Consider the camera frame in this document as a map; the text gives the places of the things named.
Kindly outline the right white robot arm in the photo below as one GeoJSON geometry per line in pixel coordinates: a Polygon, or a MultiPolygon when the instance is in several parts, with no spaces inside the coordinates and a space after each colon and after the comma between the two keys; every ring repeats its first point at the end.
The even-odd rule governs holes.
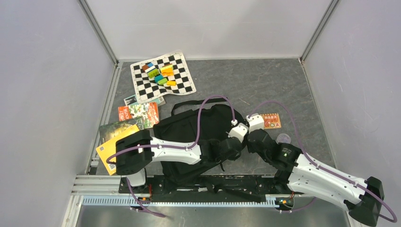
{"type": "Polygon", "coordinates": [[[349,175],[288,143],[277,143],[262,130],[247,136],[250,153],[258,154],[276,168],[273,187],[279,193],[299,192],[330,202],[356,221],[375,227],[384,199],[382,182],[373,176],[364,179],[349,175]]]}

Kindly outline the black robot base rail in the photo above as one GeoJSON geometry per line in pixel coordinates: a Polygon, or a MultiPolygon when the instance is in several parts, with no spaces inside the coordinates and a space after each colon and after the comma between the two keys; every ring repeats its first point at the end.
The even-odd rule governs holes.
{"type": "Polygon", "coordinates": [[[149,194],[152,202],[265,202],[265,195],[291,195],[269,175],[200,175],[186,183],[174,183],[164,175],[147,177],[132,187],[138,197],[149,194]]]}

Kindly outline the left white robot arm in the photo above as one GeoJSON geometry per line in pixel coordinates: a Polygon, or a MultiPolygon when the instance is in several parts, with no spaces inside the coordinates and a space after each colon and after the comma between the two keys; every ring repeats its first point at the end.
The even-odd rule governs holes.
{"type": "Polygon", "coordinates": [[[107,163],[116,167],[121,176],[136,175],[130,186],[136,192],[148,188],[145,167],[153,162],[177,162],[187,165],[219,165],[225,160],[235,160],[241,155],[244,134],[231,130],[228,138],[199,140],[197,142],[173,142],[152,137],[148,130],[141,130],[116,141],[116,153],[107,163]]]}

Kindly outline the black student backpack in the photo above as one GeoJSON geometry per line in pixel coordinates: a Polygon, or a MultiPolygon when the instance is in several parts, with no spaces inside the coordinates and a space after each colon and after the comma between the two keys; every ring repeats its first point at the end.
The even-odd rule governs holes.
{"type": "MultiPolygon", "coordinates": [[[[175,109],[183,105],[199,105],[202,101],[185,101],[175,104],[171,116],[153,126],[156,138],[173,142],[197,142],[199,140],[216,139],[222,141],[228,138],[228,132],[233,128],[231,120],[245,124],[244,117],[234,108],[223,104],[222,98],[212,98],[209,109],[188,110],[175,113],[175,109]]],[[[219,165],[187,165],[177,162],[162,162],[164,176],[174,183],[186,183],[204,172],[219,165]]]]}

